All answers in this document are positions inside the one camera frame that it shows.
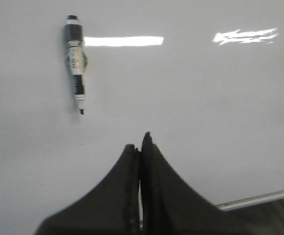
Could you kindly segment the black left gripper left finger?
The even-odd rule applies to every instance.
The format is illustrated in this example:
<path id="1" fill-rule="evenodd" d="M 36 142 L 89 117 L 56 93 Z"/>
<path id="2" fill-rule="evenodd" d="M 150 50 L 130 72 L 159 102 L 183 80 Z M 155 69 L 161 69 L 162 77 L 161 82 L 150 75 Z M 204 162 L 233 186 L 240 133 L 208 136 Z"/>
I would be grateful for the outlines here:
<path id="1" fill-rule="evenodd" d="M 127 144 L 116 164 L 88 194 L 46 218 L 37 235 L 138 235 L 140 153 Z"/>

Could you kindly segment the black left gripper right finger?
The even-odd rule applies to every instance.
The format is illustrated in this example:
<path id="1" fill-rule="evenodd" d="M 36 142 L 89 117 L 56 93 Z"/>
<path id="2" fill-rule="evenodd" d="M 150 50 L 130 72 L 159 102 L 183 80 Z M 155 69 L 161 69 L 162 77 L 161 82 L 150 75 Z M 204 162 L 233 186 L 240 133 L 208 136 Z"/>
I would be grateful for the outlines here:
<path id="1" fill-rule="evenodd" d="M 219 210 L 171 167 L 147 132 L 141 147 L 145 235 L 252 235 L 238 218 Z"/>

